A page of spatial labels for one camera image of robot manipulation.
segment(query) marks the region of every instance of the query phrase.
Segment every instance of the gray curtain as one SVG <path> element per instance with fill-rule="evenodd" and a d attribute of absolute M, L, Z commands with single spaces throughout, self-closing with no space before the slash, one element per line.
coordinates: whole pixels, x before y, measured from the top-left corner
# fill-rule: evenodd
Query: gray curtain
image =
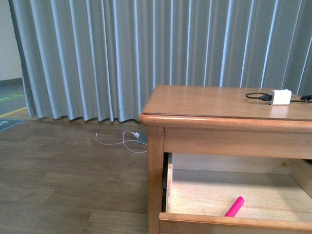
<path fill-rule="evenodd" d="M 312 94 L 311 0 L 10 0 L 31 115 L 137 119 L 157 84 Z"/>

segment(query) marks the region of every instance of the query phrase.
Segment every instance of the open drawer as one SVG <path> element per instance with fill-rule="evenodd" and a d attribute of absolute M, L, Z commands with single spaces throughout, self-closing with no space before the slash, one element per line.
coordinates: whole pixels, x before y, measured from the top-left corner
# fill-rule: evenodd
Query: open drawer
<path fill-rule="evenodd" d="M 224 217 L 239 196 L 243 207 Z M 312 233 L 311 197 L 312 165 L 301 159 L 173 153 L 159 233 Z"/>

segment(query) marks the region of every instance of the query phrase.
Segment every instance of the white cable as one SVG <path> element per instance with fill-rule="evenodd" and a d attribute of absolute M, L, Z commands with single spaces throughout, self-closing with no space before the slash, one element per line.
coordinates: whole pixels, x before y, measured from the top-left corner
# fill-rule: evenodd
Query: white cable
<path fill-rule="evenodd" d="M 143 145 L 147 145 L 146 143 L 144 143 L 144 142 L 139 138 L 139 135 L 138 135 L 138 137 L 137 137 L 136 140 L 125 140 L 125 133 L 126 133 L 126 132 L 129 132 L 129 133 L 131 133 L 132 135 L 137 136 L 137 133 L 134 133 L 134 132 L 131 132 L 131 131 L 126 130 L 126 131 L 124 131 L 123 134 L 122 134 L 122 142 L 111 143 L 111 144 L 103 143 L 103 142 L 101 142 L 101 141 L 99 141 L 99 140 L 97 139 L 97 136 L 98 136 L 97 133 L 96 133 L 96 138 L 95 138 L 95 139 L 96 139 L 96 141 L 97 141 L 98 143 L 100 143 L 100 144 L 102 144 L 102 145 L 119 145 L 119 144 L 123 144 L 123 146 L 124 146 L 127 150 L 129 150 L 130 152 L 132 152 L 132 153 L 136 153 L 136 154 L 139 154 L 139 153 L 146 153 L 147 151 L 132 151 L 132 150 L 130 150 L 130 149 L 125 145 L 125 143 L 126 143 L 126 142 L 129 142 L 129 141 L 137 142 L 137 143 L 140 143 L 140 144 L 143 144 Z"/>

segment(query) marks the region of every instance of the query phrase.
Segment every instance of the white wall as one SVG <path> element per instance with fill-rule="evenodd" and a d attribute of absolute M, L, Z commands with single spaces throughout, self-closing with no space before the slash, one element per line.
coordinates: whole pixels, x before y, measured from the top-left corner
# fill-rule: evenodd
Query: white wall
<path fill-rule="evenodd" d="M 21 77 L 20 54 L 8 0 L 0 0 L 0 80 Z"/>

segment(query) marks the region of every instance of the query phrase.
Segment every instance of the table top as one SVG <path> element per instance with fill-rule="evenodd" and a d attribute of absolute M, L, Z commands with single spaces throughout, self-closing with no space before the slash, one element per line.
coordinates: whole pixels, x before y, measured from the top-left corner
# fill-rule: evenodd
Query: table top
<path fill-rule="evenodd" d="M 271 89 L 159 85 L 153 91 L 144 115 L 278 119 L 312 122 L 312 103 L 269 105 L 248 99 L 246 93 L 269 93 Z"/>

